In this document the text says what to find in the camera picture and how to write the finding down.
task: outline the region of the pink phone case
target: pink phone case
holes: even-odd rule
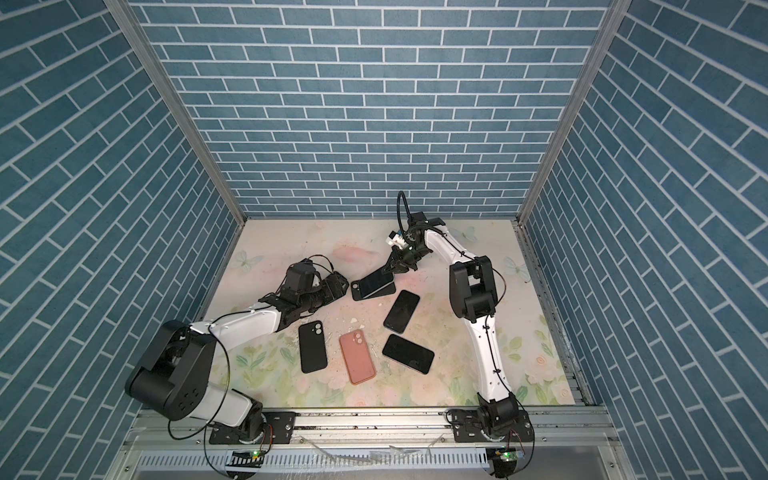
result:
[[[349,372],[349,381],[353,385],[376,376],[376,369],[373,368],[371,353],[368,351],[368,343],[362,330],[341,335],[339,344],[341,344],[341,353],[346,363],[346,371]]]

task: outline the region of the metal mounting plate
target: metal mounting plate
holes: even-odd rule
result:
[[[477,410],[461,410],[451,409],[447,414],[448,420],[453,424],[453,440],[456,443],[477,443],[487,442],[489,439],[482,432],[480,426],[480,415]],[[534,431],[531,425],[531,420],[528,418],[528,414],[520,412],[519,420],[511,427],[515,432],[520,435],[518,439],[516,436],[509,438],[510,434],[507,434],[501,441],[507,442],[532,442],[534,438]]]
[[[293,412],[265,412],[267,425],[272,427],[273,445],[285,445],[290,443],[293,434],[293,423],[296,421],[296,414]],[[237,440],[236,435],[231,435],[232,429],[218,427],[211,429],[208,443],[211,445],[242,445]]]

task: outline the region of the floral tabletop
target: floral tabletop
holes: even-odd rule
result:
[[[497,306],[496,329],[502,364],[517,397],[527,405],[572,405],[570,387],[511,223],[450,220],[449,227],[465,249],[488,256],[507,281],[507,293]],[[250,220],[206,318],[253,305],[277,288],[289,264],[315,253],[329,257],[350,282],[358,280],[384,264],[391,251],[385,239],[395,229],[392,220]],[[231,387],[273,408],[477,405],[475,356],[465,320],[451,310],[448,278],[448,266],[437,255],[423,258],[418,271],[395,277],[398,291],[421,296],[402,336],[435,352],[429,374],[382,355],[392,333],[382,323],[397,293],[355,302],[348,292],[309,320],[233,349]],[[497,288],[502,289],[498,280]],[[328,366],[304,374],[297,329],[316,320],[323,322]],[[349,383],[339,350],[339,337],[355,329],[365,333],[376,368],[376,377],[356,386]],[[214,360],[211,380],[223,385],[226,375],[221,355]]]

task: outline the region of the smartphone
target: smartphone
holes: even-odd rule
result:
[[[419,305],[420,296],[411,293],[408,290],[401,290],[397,299],[392,304],[392,309],[387,313],[384,319],[384,326],[393,332],[403,333],[406,331],[408,322],[411,321],[416,306]]]
[[[341,335],[339,344],[346,364],[346,371],[349,373],[349,381],[353,385],[376,376],[371,352],[368,350],[366,336],[362,334],[362,330],[358,329]]]
[[[309,322],[299,327],[299,357],[301,371],[304,373],[316,372],[328,366],[323,322]]]
[[[414,342],[397,336],[394,333],[387,339],[382,353],[397,363],[401,363],[424,375],[429,373],[429,368],[435,359],[433,351],[421,345],[416,345]]]
[[[395,275],[392,272],[383,273],[382,268],[378,268],[360,280],[352,282],[352,298],[356,302],[373,298],[380,290],[389,287],[395,281]]]

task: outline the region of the black smartphone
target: black smartphone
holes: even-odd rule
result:
[[[299,357],[301,371],[304,373],[316,372],[328,366],[323,322],[309,322],[299,327]]]
[[[384,273],[381,268],[378,268],[362,279],[352,282],[352,298],[359,302],[366,298],[380,296],[377,293],[385,287],[389,287],[389,284],[394,281],[395,275],[392,272]]]
[[[401,363],[424,375],[429,373],[432,360],[435,359],[433,351],[421,345],[416,345],[414,342],[397,336],[394,333],[386,340],[382,353],[397,363]]]
[[[393,332],[403,333],[406,331],[408,322],[411,321],[416,306],[419,305],[420,296],[411,293],[408,290],[400,290],[400,294],[392,304],[392,309],[387,313],[384,319],[384,326]]]

